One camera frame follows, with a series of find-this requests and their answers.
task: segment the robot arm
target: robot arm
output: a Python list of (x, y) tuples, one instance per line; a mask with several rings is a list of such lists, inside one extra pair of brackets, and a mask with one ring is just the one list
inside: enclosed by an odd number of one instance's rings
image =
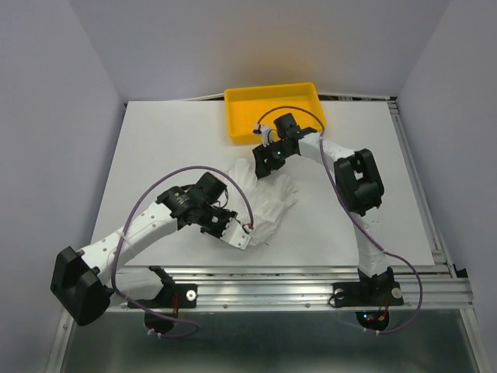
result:
[[(191, 224), (200, 225), (202, 233), (245, 250), (250, 235), (235, 219), (237, 213), (214, 206), (225, 190), (224, 183), (205, 173), (195, 185), (174, 186), (158, 196), (131, 222), (117, 269), (155, 241)], [(106, 285), (122, 231), (120, 228), (78, 251), (68, 247), (57, 255), (50, 289), (79, 325), (91, 323), (109, 307), (113, 290)], [(162, 284), (132, 284), (136, 298), (153, 298), (162, 285), (171, 284), (166, 273), (157, 268), (153, 271)]]
[[(258, 178), (281, 168), (286, 158), (296, 154), (323, 164), (320, 135), (315, 129), (301, 129), (291, 113), (277, 118), (274, 124), (280, 138), (278, 141), (274, 141), (274, 130), (270, 127), (257, 125), (254, 131), (262, 137), (262, 144), (252, 150)], [(384, 186), (373, 154), (368, 149), (353, 151), (332, 141), (323, 141), (323, 150), (327, 163), (333, 165), (335, 183), (344, 208), (362, 228), (375, 236)], [(399, 285), (394, 281), (385, 254), (355, 225), (354, 232), (359, 251), (360, 282), (335, 284), (341, 294), (334, 299), (335, 306), (380, 305), (385, 297), (390, 305), (402, 305), (401, 298), (391, 297), (391, 290), (399, 288)]]

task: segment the white cloth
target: white cloth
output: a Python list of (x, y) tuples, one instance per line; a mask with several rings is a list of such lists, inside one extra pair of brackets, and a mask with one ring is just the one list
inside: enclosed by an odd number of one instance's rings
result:
[[(250, 245), (268, 242), (280, 225), (287, 209), (297, 202), (297, 187), (287, 175), (270, 175), (257, 180), (255, 166), (247, 159), (237, 159), (227, 174), (241, 187), (248, 198), (254, 214), (254, 229)], [(245, 224), (249, 222), (249, 213), (239, 192), (228, 185), (229, 210), (237, 211), (237, 219)]]

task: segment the gray wall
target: gray wall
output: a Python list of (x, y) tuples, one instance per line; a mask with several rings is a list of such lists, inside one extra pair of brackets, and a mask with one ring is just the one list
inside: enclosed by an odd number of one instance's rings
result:
[(125, 99), (315, 82), (397, 95), (448, 0), (70, 0)]
[(497, 3), (453, 0), (399, 105), (429, 204), (497, 367)]
[(0, 12), (0, 371), (42, 371), (54, 258), (90, 239), (123, 106), (66, 0)]

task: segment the yellow tray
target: yellow tray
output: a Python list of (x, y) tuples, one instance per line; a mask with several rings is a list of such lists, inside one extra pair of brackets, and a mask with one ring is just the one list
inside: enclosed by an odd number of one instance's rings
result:
[[(228, 134), (235, 144), (260, 143), (260, 137), (252, 133), (255, 123), (266, 111), (281, 105), (307, 109), (316, 114), (326, 126), (325, 115), (313, 83), (226, 89), (224, 101), (228, 118)], [(292, 109), (277, 110), (269, 114), (261, 124), (274, 127), (273, 121), (285, 113), (292, 113), (301, 128), (313, 127), (321, 131), (315, 119), (306, 113)]]

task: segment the white table surface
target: white table surface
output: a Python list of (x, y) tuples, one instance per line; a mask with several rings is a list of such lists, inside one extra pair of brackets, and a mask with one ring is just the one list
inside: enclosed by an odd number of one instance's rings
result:
[[(385, 102), (322, 102), (327, 139), (348, 148), (369, 148), (385, 186), (381, 205), (384, 247), (415, 265), (433, 265), (430, 240)], [(130, 102), (97, 218), (93, 242), (123, 225), (130, 209), (153, 182), (183, 166), (226, 169), (237, 158), (253, 162), (250, 146), (234, 146), (226, 129), (224, 102)], [(162, 266), (356, 266), (353, 228), (325, 172), (294, 156), (278, 171), (294, 178), (299, 201), (287, 212), (269, 245), (241, 252), (199, 228), (165, 237), (129, 264)], [(144, 203), (174, 185), (198, 180), (202, 171), (175, 176)]]

